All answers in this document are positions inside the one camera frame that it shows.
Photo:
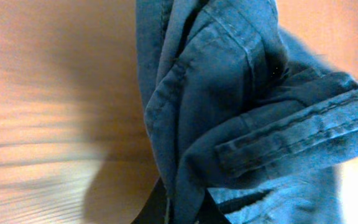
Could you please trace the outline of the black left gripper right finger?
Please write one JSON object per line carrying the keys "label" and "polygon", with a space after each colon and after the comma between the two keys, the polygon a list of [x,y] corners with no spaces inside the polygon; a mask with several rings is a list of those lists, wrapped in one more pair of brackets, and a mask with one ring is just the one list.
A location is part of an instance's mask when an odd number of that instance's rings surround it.
{"label": "black left gripper right finger", "polygon": [[206,191],[194,224],[231,224],[219,210],[211,194]]}

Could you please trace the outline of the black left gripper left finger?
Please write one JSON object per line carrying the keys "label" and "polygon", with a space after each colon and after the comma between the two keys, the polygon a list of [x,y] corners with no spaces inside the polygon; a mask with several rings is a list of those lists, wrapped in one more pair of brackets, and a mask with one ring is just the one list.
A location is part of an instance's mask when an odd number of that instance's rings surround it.
{"label": "black left gripper left finger", "polygon": [[155,183],[144,207],[131,224],[169,224],[170,199],[161,180]]}

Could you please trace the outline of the navy blue shorts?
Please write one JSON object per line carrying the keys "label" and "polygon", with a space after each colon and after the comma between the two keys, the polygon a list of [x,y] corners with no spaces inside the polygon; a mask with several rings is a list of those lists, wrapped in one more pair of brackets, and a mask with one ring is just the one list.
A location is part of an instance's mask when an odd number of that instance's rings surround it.
{"label": "navy blue shorts", "polygon": [[144,122],[170,199],[208,191],[231,223],[342,223],[337,164],[358,157],[358,82],[278,24],[271,0],[137,0]]}

